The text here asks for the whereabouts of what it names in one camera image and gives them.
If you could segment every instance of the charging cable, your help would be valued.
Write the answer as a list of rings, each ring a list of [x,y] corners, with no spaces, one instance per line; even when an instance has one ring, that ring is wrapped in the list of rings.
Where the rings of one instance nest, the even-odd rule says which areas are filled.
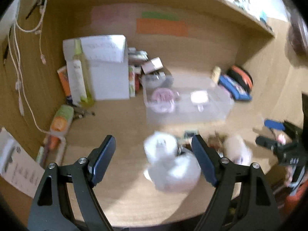
[[[22,29],[18,23],[17,23],[17,15],[18,15],[18,12],[19,12],[19,7],[20,7],[20,4],[18,6],[18,9],[17,9],[17,13],[16,13],[16,17],[15,17],[15,22],[13,24],[13,47],[14,47],[14,53],[15,53],[15,58],[16,58],[16,61],[15,61],[15,58],[13,57],[13,54],[12,54],[12,48],[11,48],[11,43],[10,43],[10,36],[9,34],[7,35],[8,37],[8,46],[9,46],[9,53],[10,53],[10,56],[12,58],[12,62],[13,62],[13,65],[15,67],[15,71],[16,71],[16,75],[17,75],[17,82],[16,82],[16,89],[18,90],[18,104],[19,104],[19,111],[21,113],[22,116],[24,116],[24,108],[23,108],[23,102],[22,102],[22,98],[21,98],[21,92],[20,90],[22,89],[22,92],[23,92],[23,97],[26,101],[26,104],[30,110],[30,113],[32,115],[32,118],[33,118],[33,121],[34,121],[34,124],[36,126],[36,128],[42,132],[42,133],[45,133],[45,134],[48,134],[48,135],[51,135],[51,136],[56,136],[57,138],[60,139],[61,141],[61,144],[59,146],[59,150],[60,152],[59,153],[64,153],[64,148],[65,148],[65,145],[66,145],[66,139],[64,136],[57,136],[49,131],[45,131],[45,130],[42,130],[37,122],[36,122],[36,119],[35,119],[35,116],[34,116],[34,113],[33,113],[33,110],[31,109],[30,107],[30,104],[28,102],[28,99],[26,97],[26,93],[25,93],[25,86],[24,86],[24,82],[23,82],[23,74],[22,74],[22,71],[21,71],[21,58],[20,58],[20,50],[19,50],[19,46],[18,46],[18,42],[17,42],[17,37],[16,37],[16,26],[23,32],[26,32],[26,33],[32,33],[32,32],[35,32],[37,31],[37,29],[42,25],[42,22],[43,22],[43,18],[44,18],[44,14],[45,14],[45,10],[46,10],[46,4],[47,4],[47,0],[45,0],[44,2],[44,7],[42,9],[42,15],[41,15],[41,19],[38,23],[38,25],[32,29],[32,30],[24,30]],[[60,154],[58,154],[57,158],[56,158],[56,162],[58,164],[60,164],[62,161],[62,158],[60,157]]]

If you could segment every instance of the tube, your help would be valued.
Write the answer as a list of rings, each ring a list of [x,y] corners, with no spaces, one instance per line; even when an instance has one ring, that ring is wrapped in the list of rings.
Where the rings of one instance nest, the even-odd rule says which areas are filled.
[[[61,67],[57,71],[66,96],[67,103],[72,105],[73,99],[72,99],[72,94],[70,93],[70,84],[68,82],[67,67],[66,66]]]

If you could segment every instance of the metal screw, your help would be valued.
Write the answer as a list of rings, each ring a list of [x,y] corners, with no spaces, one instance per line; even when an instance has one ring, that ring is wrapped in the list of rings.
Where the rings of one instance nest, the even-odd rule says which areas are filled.
[[[52,162],[48,165],[49,169],[53,169],[56,166],[56,163]]]
[[[87,161],[87,158],[85,158],[85,157],[81,157],[81,158],[78,160],[78,162],[79,162],[80,164],[84,164],[86,161]]]
[[[226,157],[223,157],[223,158],[221,158],[221,162],[224,163],[224,164],[227,164],[227,163],[229,163],[229,159],[226,158]]]
[[[260,167],[260,165],[259,165],[258,163],[256,163],[256,162],[252,163],[252,166],[253,166],[254,168],[259,168],[259,167]]]

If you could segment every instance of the white container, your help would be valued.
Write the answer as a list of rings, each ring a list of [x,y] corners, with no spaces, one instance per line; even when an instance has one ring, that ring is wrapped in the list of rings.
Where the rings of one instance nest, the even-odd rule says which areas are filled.
[[[223,88],[204,75],[189,77],[187,75],[144,75],[142,86],[149,124],[225,120],[234,104],[233,99]],[[167,95],[154,96],[158,88],[164,88],[161,91],[167,92]],[[196,103],[197,91],[200,95],[207,94],[207,98],[198,100],[201,104]],[[167,101],[162,102],[160,98],[167,98]]]

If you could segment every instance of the black clamp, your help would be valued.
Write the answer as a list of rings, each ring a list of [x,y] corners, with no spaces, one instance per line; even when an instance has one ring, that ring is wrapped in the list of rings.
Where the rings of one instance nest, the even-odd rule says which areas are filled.
[[[264,121],[264,125],[271,131],[272,129],[281,130],[292,139],[291,143],[283,145],[276,140],[258,136],[256,138],[256,144],[270,149],[277,157],[279,165],[293,167],[292,182],[289,185],[290,195],[293,196],[296,194],[305,175],[306,164],[308,162],[308,152],[302,134],[303,129],[288,121],[275,122],[267,119]]]
[[[280,224],[277,203],[258,163],[242,166],[221,158],[200,135],[192,138],[192,151],[205,179],[216,188],[195,231],[276,230]],[[241,182],[239,203],[233,219],[226,224],[234,185],[238,182]]]
[[[99,148],[74,164],[59,167],[50,163],[34,196],[28,219],[29,230],[55,231],[111,231],[93,192],[106,172],[116,149],[113,136],[107,136]],[[84,224],[74,219],[67,192],[67,183],[73,183]]]

